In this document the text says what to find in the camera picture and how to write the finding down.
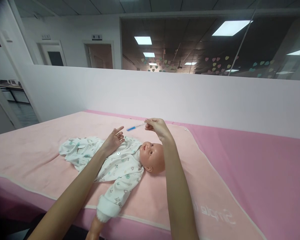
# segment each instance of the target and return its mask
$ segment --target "pink blanket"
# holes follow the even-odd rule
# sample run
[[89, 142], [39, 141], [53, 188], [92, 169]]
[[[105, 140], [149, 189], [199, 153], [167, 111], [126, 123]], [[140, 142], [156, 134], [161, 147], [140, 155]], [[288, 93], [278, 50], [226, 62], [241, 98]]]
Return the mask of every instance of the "pink blanket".
[[[62, 142], [70, 137], [106, 138], [113, 126], [124, 125], [127, 128], [139, 123], [137, 120], [80, 112], [2, 134], [0, 176], [36, 196], [57, 199], [77, 176], [73, 166], [58, 154]], [[200, 236], [211, 240], [263, 239], [262, 233], [235, 201], [226, 184], [199, 150], [191, 133], [184, 127], [175, 125], [169, 125], [169, 129], [176, 140], [186, 173]], [[136, 129], [128, 134], [142, 142], [159, 142], [153, 132], [145, 132], [143, 129]], [[110, 185], [111, 183], [95, 184], [85, 207], [95, 209], [98, 197]], [[24, 198], [22, 191], [15, 190], [14, 195], [25, 201], [28, 199]], [[47, 207], [40, 206], [40, 202], [32, 203], [43, 209]], [[155, 177], [144, 174], [121, 214], [124, 219], [162, 229], [162, 236], [168, 239], [164, 232], [169, 230], [164, 174]], [[105, 235], [109, 239], [133, 238], [133, 231], [123, 229], [123, 225], [120, 220], [111, 221], [108, 229], [105, 229]], [[137, 234], [143, 239], [154, 237], [145, 232], [144, 235], [142, 232]]]

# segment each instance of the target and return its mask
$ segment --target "door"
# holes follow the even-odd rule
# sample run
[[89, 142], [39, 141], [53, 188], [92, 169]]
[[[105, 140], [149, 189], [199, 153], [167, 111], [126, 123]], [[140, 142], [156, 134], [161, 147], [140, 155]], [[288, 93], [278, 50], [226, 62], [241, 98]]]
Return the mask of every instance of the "door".
[[63, 54], [63, 50], [60, 44], [41, 44], [44, 62], [46, 65], [52, 66], [66, 66], [66, 60]]

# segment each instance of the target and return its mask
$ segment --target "person's right hand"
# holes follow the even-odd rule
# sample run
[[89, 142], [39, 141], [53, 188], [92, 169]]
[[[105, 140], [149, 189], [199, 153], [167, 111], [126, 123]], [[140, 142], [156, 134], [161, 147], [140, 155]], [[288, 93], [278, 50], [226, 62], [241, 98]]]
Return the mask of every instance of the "person's right hand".
[[147, 123], [145, 129], [148, 131], [154, 131], [158, 135], [159, 140], [161, 142], [166, 138], [172, 137], [163, 119], [150, 118], [150, 119], [146, 119], [145, 122]]

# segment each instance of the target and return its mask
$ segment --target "blue thermometer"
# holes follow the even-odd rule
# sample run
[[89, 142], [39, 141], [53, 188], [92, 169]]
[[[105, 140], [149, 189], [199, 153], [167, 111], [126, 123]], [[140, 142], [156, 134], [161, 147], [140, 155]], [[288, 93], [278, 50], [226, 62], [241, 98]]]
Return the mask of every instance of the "blue thermometer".
[[140, 126], [145, 125], [145, 124], [147, 124], [147, 123], [141, 123], [138, 126], [134, 126], [134, 127], [128, 128], [127, 131], [129, 132], [129, 131], [131, 131], [133, 129], [136, 129], [137, 127], [140, 127]]

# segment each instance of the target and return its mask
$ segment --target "floor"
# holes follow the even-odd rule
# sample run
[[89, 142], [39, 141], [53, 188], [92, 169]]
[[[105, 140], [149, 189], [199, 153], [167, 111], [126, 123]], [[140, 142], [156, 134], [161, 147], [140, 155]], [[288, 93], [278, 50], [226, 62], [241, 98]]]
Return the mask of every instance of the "floor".
[[36, 114], [29, 103], [8, 102], [14, 113], [17, 115], [22, 127], [28, 127], [39, 123]]

